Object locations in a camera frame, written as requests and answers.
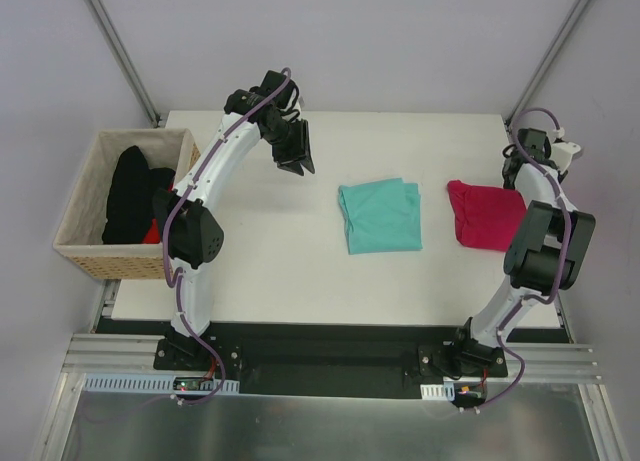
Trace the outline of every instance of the basket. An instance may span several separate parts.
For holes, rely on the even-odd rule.
[[[97,279],[164,277],[162,244],[102,244],[107,196],[120,154],[138,146],[150,168],[167,167],[181,180],[200,157],[188,129],[101,131],[71,195],[53,247]]]

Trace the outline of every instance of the wicker weave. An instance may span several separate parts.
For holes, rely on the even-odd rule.
[[[188,158],[188,167],[191,169],[200,158],[200,151],[188,130],[184,139],[191,144],[191,153]],[[94,278],[161,279],[164,277],[160,245],[78,246],[73,243],[69,245],[58,242],[59,236],[60,231],[54,243],[56,250]]]

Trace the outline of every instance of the turquoise folded towel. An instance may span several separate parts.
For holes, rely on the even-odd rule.
[[[395,178],[338,192],[349,254],[422,249],[417,184]]]

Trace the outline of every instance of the gray wall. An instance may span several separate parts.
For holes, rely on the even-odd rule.
[[[598,348],[632,459],[640,459],[639,4],[596,0],[532,103],[585,147],[564,186],[597,227],[566,298],[578,339]]]
[[[0,0],[0,459],[21,460],[100,284],[51,248],[101,128],[146,127],[83,0]]]
[[[574,1],[104,0],[162,112],[288,65],[313,111],[502,114]]]

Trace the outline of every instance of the tabletop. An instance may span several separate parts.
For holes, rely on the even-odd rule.
[[[172,111],[200,151],[218,111]],[[461,246],[446,184],[501,186],[508,144],[498,115],[305,112],[316,174],[281,171],[261,141],[233,173],[213,213],[225,243],[213,261],[211,319],[368,325],[462,325],[499,287],[503,253]],[[423,249],[350,256],[338,187],[401,177],[417,183]],[[164,280],[123,280],[112,318],[168,320]],[[558,327],[553,306],[520,326]]]

